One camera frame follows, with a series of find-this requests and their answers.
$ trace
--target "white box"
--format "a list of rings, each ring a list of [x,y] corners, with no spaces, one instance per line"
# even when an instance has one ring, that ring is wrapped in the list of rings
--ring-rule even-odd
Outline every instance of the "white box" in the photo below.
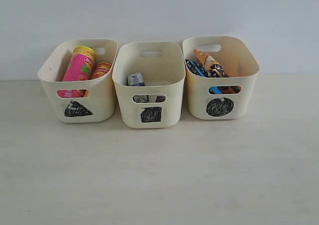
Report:
[[[259,65],[245,44],[234,37],[207,36],[186,39],[185,59],[195,60],[193,53],[200,45],[220,45],[217,52],[208,52],[216,59],[229,78],[205,78],[186,69],[189,112],[199,119],[235,119],[245,114],[254,89]],[[210,94],[212,86],[241,86],[237,94]]]
[[[127,76],[140,72],[144,87],[127,86]],[[162,128],[179,121],[185,63],[180,46],[172,42],[124,45],[114,65],[113,81],[124,123],[132,128]],[[166,97],[161,103],[135,103],[133,96]]]
[[[65,123],[98,122],[109,118],[115,108],[116,95],[112,81],[112,70],[100,78],[88,81],[62,82],[73,50],[78,46],[88,46],[96,49],[95,63],[108,62],[113,65],[117,43],[109,39],[83,39],[60,44],[46,60],[38,72],[43,88],[50,100],[56,116]],[[61,98],[59,90],[87,89],[89,97]],[[80,108],[86,113],[80,116],[66,116],[66,110]]]

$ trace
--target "black circle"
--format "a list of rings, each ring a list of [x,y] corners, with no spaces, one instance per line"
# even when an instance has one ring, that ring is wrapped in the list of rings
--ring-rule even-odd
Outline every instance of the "black circle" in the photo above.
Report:
[[[234,108],[234,102],[228,98],[216,98],[207,104],[206,111],[211,116],[223,116],[230,113]]]

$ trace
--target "wall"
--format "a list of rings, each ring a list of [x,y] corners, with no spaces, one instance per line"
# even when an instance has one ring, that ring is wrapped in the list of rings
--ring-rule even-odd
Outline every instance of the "wall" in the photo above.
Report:
[[[263,73],[319,72],[318,0],[0,0],[0,80],[33,80],[74,38],[244,40]]]

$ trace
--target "black triangle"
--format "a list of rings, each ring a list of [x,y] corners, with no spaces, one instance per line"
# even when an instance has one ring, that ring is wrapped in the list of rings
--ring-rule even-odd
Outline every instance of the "black triangle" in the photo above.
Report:
[[[86,115],[92,115],[93,113],[90,112],[88,109],[86,109],[83,105],[80,103],[71,100],[68,106],[66,107],[64,111],[64,116],[66,117],[77,117],[77,116],[86,116]]]

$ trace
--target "tabletop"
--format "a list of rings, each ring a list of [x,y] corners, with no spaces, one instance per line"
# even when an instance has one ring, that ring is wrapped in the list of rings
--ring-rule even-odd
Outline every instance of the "tabletop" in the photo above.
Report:
[[[131,129],[58,121],[39,81],[0,82],[4,225],[317,225],[319,74],[259,75],[247,113]]]

